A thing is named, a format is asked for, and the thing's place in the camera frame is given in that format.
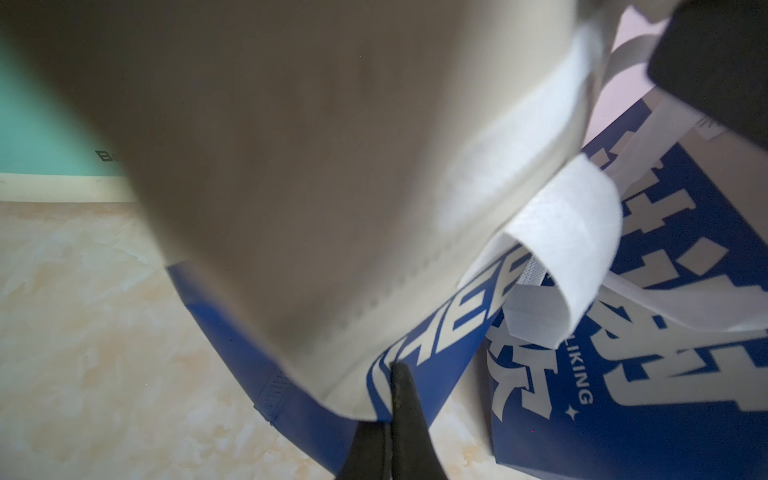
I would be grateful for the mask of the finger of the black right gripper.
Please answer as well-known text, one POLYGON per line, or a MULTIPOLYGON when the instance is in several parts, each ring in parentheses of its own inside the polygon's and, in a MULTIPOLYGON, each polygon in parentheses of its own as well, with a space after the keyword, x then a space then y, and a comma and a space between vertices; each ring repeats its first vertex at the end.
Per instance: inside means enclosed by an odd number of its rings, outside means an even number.
POLYGON ((685 1, 647 69, 663 91, 767 148, 767 3, 685 1))

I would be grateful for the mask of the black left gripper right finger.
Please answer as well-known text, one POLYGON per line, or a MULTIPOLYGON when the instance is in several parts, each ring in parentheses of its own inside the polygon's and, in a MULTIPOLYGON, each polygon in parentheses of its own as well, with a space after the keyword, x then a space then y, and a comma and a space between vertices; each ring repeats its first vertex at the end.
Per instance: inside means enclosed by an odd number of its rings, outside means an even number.
POLYGON ((447 480, 432 444, 409 366, 395 362, 391 367, 392 478, 447 480))

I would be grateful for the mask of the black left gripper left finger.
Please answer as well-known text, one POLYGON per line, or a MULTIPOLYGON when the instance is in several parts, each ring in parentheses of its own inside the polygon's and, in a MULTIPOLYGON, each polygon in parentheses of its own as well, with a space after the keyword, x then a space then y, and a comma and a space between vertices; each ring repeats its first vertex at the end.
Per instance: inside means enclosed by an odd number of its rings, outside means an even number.
POLYGON ((335 479, 389 480, 391 460, 391 424, 359 422, 347 458, 335 479))

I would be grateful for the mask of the blue beige takeout bag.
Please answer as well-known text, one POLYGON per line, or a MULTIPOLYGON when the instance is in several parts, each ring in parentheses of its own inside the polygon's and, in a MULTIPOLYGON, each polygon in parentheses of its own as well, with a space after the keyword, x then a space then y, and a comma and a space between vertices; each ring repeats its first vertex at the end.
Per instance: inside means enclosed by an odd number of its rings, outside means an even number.
MULTIPOLYGON (((767 156, 711 121, 622 199, 612 272, 698 308, 767 296, 767 156)), ((680 325, 602 289, 557 349, 487 336, 500 465, 546 479, 763 479, 767 333, 680 325)))
POLYGON ((321 406, 392 427, 391 364, 479 331, 528 259, 567 337, 621 236, 580 152, 623 1, 5 1, 163 247, 321 406))

